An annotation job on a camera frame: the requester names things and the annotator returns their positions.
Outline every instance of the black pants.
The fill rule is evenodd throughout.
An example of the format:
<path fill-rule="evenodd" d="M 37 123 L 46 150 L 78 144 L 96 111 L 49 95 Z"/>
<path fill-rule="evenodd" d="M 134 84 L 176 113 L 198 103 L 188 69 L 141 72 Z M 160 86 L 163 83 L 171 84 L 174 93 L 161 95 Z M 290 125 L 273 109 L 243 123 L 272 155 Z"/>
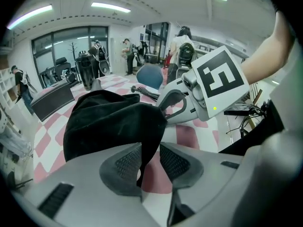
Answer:
<path fill-rule="evenodd" d="M 134 53 L 127 56 L 127 74 L 133 73 Z"/>
<path fill-rule="evenodd" d="M 246 136 L 236 141 L 220 153 L 244 156 L 249 147 L 261 145 L 269 136 L 284 129 L 279 114 L 272 102 L 270 102 L 267 116 Z"/>
<path fill-rule="evenodd" d="M 176 64 L 169 64 L 169 70 L 167 72 L 167 84 L 176 80 L 178 66 Z"/>
<path fill-rule="evenodd" d="M 94 73 L 94 78 L 95 79 L 104 76 L 104 74 L 100 70 L 99 62 L 97 60 L 93 60 L 92 66 L 93 66 L 93 73 Z"/>

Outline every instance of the black cloth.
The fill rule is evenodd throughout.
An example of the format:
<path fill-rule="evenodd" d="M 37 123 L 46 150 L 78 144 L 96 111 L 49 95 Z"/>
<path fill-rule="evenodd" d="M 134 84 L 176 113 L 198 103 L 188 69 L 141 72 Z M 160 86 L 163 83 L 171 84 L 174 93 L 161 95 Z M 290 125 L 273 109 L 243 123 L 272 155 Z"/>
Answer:
<path fill-rule="evenodd" d="M 137 182 L 141 186 L 144 168 L 157 151 L 167 121 L 160 108 L 139 101 L 139 94 L 120 96 L 106 90 L 80 97 L 64 133 L 65 160 L 141 142 L 141 177 Z"/>
<path fill-rule="evenodd" d="M 244 156 L 248 148 L 261 145 L 269 136 L 284 129 L 274 104 L 268 105 L 267 116 L 251 132 L 239 139 L 220 153 Z"/>
<path fill-rule="evenodd" d="M 24 93 L 28 90 L 28 85 L 24 85 L 21 81 L 22 81 L 22 77 L 23 77 L 23 73 L 21 73 L 20 71 L 15 73 L 15 82 L 16 85 L 20 84 L 20 93 Z"/>
<path fill-rule="evenodd" d="M 133 73 L 134 53 L 127 56 L 127 74 Z"/>

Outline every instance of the floor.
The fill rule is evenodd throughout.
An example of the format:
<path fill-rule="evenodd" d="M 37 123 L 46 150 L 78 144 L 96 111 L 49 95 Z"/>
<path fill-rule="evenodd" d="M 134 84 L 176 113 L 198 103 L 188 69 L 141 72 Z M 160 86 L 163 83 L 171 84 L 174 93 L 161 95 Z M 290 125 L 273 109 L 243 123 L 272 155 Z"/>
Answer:
<path fill-rule="evenodd" d="M 126 76 L 126 78 L 131 81 L 136 81 L 135 75 Z M 34 169 L 35 183 L 40 182 L 65 163 L 62 146 L 66 123 L 76 101 L 80 96 L 86 94 L 86 91 L 81 84 L 72 88 L 72 93 L 75 97 L 74 102 L 61 108 L 43 123 L 39 122 L 37 124 L 33 162 L 29 162 L 28 164 L 29 168 L 32 167 L 32 169 Z M 238 131 L 226 134 L 227 131 L 233 127 L 236 128 L 240 124 L 239 122 L 241 122 L 241 120 L 239 120 L 240 118 L 234 120 L 231 117 L 228 118 L 220 114 L 208 122 L 196 120 L 192 121 L 193 123 L 191 124 L 193 125 L 185 123 L 175 128 L 167 127 L 166 134 L 162 140 L 174 142 L 175 139 L 171 139 L 171 135 L 173 135 L 173 137 L 177 139 L 174 143 L 182 144 L 182 142 L 186 141 L 184 145 L 191 144 L 193 148 L 198 147 L 201 150 L 219 152 L 240 138 L 240 136 L 237 135 Z M 165 172 L 162 172 L 162 170 L 157 167 L 159 164 L 160 155 L 159 152 L 157 152 L 150 162 L 149 167 L 146 169 L 146 174 L 149 172 L 152 174 L 152 171 L 160 171 L 158 174 L 159 179 L 156 180 L 155 184 L 145 184 L 142 186 L 143 206 L 160 226 L 166 226 L 172 186 Z"/>

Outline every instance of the black bag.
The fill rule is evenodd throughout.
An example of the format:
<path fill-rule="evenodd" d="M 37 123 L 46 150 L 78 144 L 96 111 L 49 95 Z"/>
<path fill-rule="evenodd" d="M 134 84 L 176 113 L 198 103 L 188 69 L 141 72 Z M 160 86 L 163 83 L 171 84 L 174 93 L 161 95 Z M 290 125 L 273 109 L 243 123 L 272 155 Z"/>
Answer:
<path fill-rule="evenodd" d="M 184 43 L 179 49 L 179 66 L 191 67 L 191 60 L 195 53 L 195 49 L 190 43 Z"/>

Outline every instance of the window frame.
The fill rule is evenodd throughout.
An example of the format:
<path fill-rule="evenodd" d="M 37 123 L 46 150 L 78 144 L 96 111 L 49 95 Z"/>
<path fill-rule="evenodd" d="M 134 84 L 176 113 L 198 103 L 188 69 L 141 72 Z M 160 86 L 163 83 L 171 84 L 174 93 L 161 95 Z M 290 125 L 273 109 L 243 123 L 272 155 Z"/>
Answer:
<path fill-rule="evenodd" d="M 106 41 L 107 42 L 107 47 L 106 47 L 106 52 L 108 53 L 108 26 L 77 26 L 77 27 L 71 27 L 71 28 L 66 28 L 66 29 L 60 29 L 60 30 L 56 30 L 56 31 L 52 31 L 50 33 L 47 33 L 45 35 L 42 35 L 42 36 L 39 36 L 35 39 L 32 40 L 31 42 L 31 45 L 32 45 L 32 55 L 33 55 L 33 59 L 34 59 L 34 64 L 35 64 L 35 69 L 36 69 L 36 73 L 37 73 L 37 76 L 39 77 L 39 81 L 40 81 L 40 84 L 42 86 L 42 88 L 46 88 L 45 86 L 45 83 L 43 82 L 42 80 L 42 74 L 45 72 L 45 71 L 49 71 L 49 70 L 52 70 L 56 67 L 56 58 L 55 58 L 55 53 L 54 53 L 54 49 L 53 49 L 53 44 L 55 43 L 54 41 L 54 34 L 55 33 L 58 33 L 58 32 L 62 32 L 62 31 L 67 31 L 67 30 L 72 30 L 72 29 L 77 29 L 77 28 L 86 28 L 87 29 L 87 34 L 88 34 L 88 50 L 89 48 L 91 47 L 91 42 L 93 41 L 90 37 L 90 29 L 92 27 L 98 27 L 98 28 L 105 28 L 106 29 L 106 37 L 102 37 L 101 39 L 99 39 L 99 41 Z M 35 41 L 38 40 L 38 39 L 41 39 L 43 37 L 46 37 L 46 36 L 51 36 L 51 45 L 52 47 L 48 48 L 48 49 L 45 49 L 45 50 L 42 50 L 42 51 L 39 51 L 39 52 L 36 52 L 34 53 L 34 49 L 35 49 Z M 41 55 L 44 55 L 46 53 L 49 53 L 49 52 L 52 52 L 52 58 L 53 58 L 53 66 L 43 72 L 39 72 L 39 69 L 38 69 L 38 66 L 37 66 L 37 62 L 36 62 L 36 57 L 39 57 Z"/>
<path fill-rule="evenodd" d="M 164 25 L 165 25 L 165 24 L 167 25 L 167 26 L 166 26 L 166 36 L 163 36 Z M 160 58 L 160 54 L 161 54 L 161 45 L 162 45 L 162 42 L 163 42 L 164 44 L 166 44 L 167 36 L 168 36 L 168 30 L 169 30 L 169 23 L 168 23 L 168 22 L 162 22 L 162 23 L 161 23 L 161 33 L 160 33 L 160 35 L 156 35 L 156 33 L 152 31 L 152 24 L 149 24 L 149 25 L 146 25 L 146 26 L 145 26 L 145 33 L 149 35 L 149 36 L 148 36 L 148 38 L 149 38 L 149 46 L 150 46 L 152 37 L 156 37 L 156 38 L 160 39 L 160 48 L 159 48 L 157 63 L 159 63 L 160 60 L 161 60 L 161 58 Z"/>

